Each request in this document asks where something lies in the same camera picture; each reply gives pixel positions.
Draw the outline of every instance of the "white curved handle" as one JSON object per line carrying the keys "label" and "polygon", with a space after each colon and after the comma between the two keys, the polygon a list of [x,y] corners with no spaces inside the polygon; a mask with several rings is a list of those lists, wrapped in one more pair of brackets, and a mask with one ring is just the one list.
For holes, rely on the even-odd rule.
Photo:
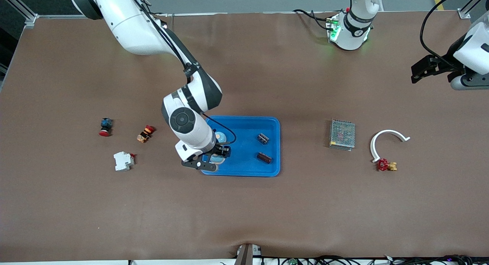
{"label": "white curved handle", "polygon": [[410,137],[405,137],[402,134],[400,134],[397,131],[393,131],[392,129],[386,129],[384,131],[379,131],[374,138],[372,138],[372,141],[370,141],[370,153],[372,153],[372,156],[374,157],[374,160],[372,160],[372,163],[377,162],[381,157],[377,154],[377,150],[375,149],[375,141],[377,140],[377,137],[383,133],[390,133],[394,136],[397,136],[402,142],[406,142],[407,140],[410,139]]}

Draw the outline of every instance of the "blue plastic tray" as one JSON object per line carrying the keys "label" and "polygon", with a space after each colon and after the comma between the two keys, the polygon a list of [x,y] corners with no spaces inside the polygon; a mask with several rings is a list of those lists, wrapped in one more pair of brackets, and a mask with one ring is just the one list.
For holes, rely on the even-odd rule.
{"label": "blue plastic tray", "polygon": [[[231,157],[219,165],[217,171],[202,171],[213,176],[253,176],[274,177],[280,171],[280,123],[275,117],[260,116],[211,116],[212,119],[232,129],[236,133],[236,142],[231,147]],[[233,135],[215,122],[206,119],[212,129],[224,133],[227,141]],[[270,138],[267,145],[258,141],[263,133]],[[272,157],[270,164],[258,159],[259,152]]]}

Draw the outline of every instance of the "white plastic connector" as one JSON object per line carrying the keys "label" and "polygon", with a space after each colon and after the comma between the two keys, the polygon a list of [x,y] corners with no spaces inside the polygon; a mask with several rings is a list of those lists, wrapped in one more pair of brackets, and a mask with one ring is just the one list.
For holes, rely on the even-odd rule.
{"label": "white plastic connector", "polygon": [[402,134],[400,134],[399,132],[397,131],[393,131],[392,129],[386,129],[384,131],[379,131],[375,136],[374,138],[372,138],[372,141],[370,141],[370,153],[372,153],[372,157],[374,157],[374,160],[372,160],[372,163],[375,163],[377,161],[379,161],[379,159],[381,158],[378,154],[377,154],[377,150],[375,149],[375,141],[377,140],[377,137],[383,133],[390,133],[392,135],[395,135],[397,136],[397,138],[399,138],[402,142],[406,142],[407,140],[410,139],[410,137],[405,137],[403,136]]}
{"label": "white plastic connector", "polygon": [[129,171],[130,166],[134,165],[134,156],[126,152],[118,152],[114,154],[115,171]]}

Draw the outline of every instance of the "brown table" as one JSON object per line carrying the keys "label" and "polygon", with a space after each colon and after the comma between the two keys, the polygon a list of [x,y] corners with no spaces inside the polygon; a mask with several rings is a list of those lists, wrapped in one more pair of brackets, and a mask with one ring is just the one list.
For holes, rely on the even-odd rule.
{"label": "brown table", "polygon": [[[124,51],[103,20],[37,20],[0,94],[0,260],[227,258],[247,242],[285,257],[489,255],[488,93],[411,84],[424,15],[379,13],[352,52],[292,14],[169,20],[222,87],[210,114],[280,120],[276,178],[180,166],[160,113],[185,83],[172,56]],[[435,12],[426,42],[444,53],[469,24]],[[356,123],[352,152],[325,147],[332,118]],[[146,124],[158,130],[142,144]],[[412,138],[377,140],[396,173],[371,162],[383,129]],[[120,151],[138,154],[125,173]]]}

